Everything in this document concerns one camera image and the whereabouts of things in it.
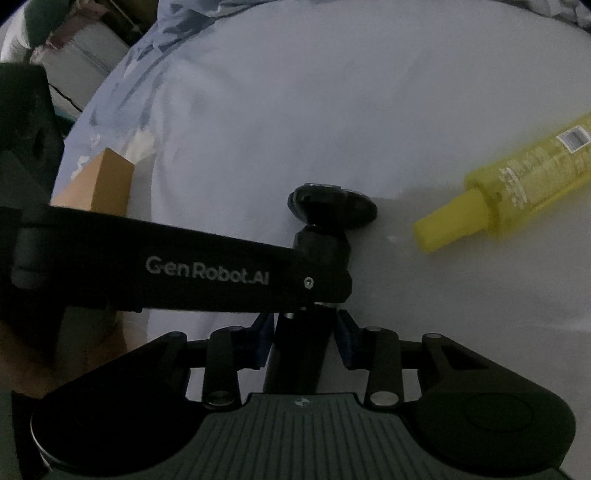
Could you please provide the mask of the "round black phone holder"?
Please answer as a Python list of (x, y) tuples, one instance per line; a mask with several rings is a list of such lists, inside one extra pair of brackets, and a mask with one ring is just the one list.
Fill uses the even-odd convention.
[(287, 207), (304, 224), (342, 231), (362, 229), (378, 216), (372, 199), (335, 185), (301, 185), (290, 193)]

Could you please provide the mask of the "yellow transparent spray bottle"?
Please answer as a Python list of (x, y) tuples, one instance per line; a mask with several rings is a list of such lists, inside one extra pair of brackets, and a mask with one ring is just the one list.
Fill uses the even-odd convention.
[(417, 221), (415, 239), (432, 253), (481, 231), (502, 237), (564, 195), (590, 183), (590, 116), (520, 152), (483, 166), (465, 192)]

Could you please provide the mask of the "orange cardboard box lid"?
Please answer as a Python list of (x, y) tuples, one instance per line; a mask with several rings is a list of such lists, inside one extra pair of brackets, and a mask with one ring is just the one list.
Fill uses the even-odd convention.
[(125, 217), (134, 165), (111, 149), (87, 162), (51, 206)]

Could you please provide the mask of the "grey blue crumpled duvet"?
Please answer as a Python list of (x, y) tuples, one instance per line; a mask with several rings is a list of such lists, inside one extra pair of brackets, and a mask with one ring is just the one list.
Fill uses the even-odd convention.
[[(81, 171), (89, 156), (81, 155), (82, 130), (90, 129), (88, 125), (94, 125), (95, 130), (102, 127), (98, 125), (97, 113), (106, 108), (107, 123), (123, 133), (124, 127), (115, 126), (116, 121), (122, 121), (123, 101), (139, 89), (142, 79), (150, 71), (156, 69), (174, 48), (177, 48), (187, 39), (200, 34), (214, 23), (222, 22), (232, 16), (244, 16), (250, 9), (260, 9), (262, 5), (273, 3), (294, 4), (297, 7), (313, 4), (345, 4), (353, 2), (356, 7), (365, 10), (375, 8), (374, 4), (380, 2), (387, 5), (401, 4), (403, 7), (418, 5), (419, 16), (425, 17), (435, 6), (443, 6), (445, 1), (160, 1), (156, 23), (150, 27), (147, 34), (140, 39), (123, 57), (114, 70), (100, 85), (97, 93), (85, 107), (79, 120), (77, 120), (73, 133), (70, 133), (65, 141), (65, 153), (63, 154), (57, 179), (54, 183), (53, 197), (60, 193), (71, 179)], [(496, 1), (512, 5), (516, 8), (530, 10), (543, 17), (572, 24), (586, 31), (590, 31), (590, 1)], [(90, 153), (98, 153), (100, 145), (106, 146), (106, 133), (100, 136), (98, 133), (84, 143)]]

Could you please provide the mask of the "white storage box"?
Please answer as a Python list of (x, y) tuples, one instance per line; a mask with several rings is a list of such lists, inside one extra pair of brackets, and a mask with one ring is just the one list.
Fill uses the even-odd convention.
[(76, 119), (129, 46), (96, 1), (27, 1), (1, 27), (1, 60), (42, 66), (56, 111)]

